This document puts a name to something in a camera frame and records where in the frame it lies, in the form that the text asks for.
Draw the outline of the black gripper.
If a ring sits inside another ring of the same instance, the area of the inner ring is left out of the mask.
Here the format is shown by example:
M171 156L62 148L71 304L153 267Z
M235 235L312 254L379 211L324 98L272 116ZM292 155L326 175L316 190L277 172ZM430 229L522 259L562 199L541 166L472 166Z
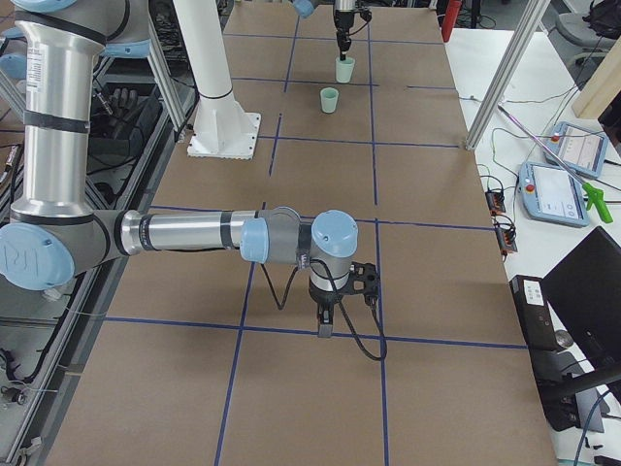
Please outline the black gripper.
M348 31L353 27L354 20L354 11L334 11L334 23L337 29L337 43L339 47L340 61L345 61L347 58L347 53L351 46L351 39Z
M349 295L344 286L336 291L326 291L314 285L310 287L310 297L317 305L317 337L331 338L334 330L334 308L343 307L343 298Z

